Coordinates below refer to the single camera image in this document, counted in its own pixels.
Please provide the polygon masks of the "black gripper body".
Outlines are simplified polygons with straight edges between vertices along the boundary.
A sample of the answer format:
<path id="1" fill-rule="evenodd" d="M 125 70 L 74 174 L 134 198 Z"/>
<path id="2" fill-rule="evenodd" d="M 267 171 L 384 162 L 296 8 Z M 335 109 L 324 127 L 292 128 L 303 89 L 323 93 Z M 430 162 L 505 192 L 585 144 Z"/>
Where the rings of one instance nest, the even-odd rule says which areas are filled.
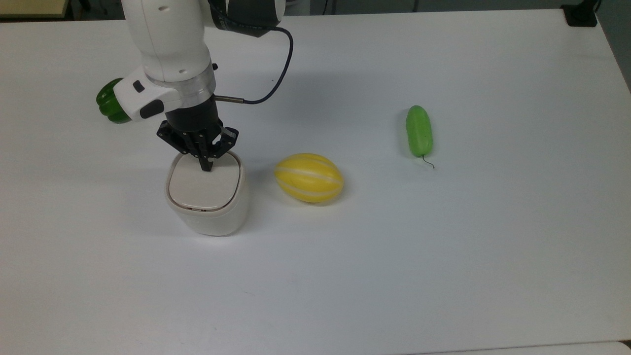
<path id="1" fill-rule="evenodd" d="M 199 159 L 218 159 L 236 144 L 239 131 L 219 119 L 217 99 L 165 114 L 156 135 L 180 153 Z"/>

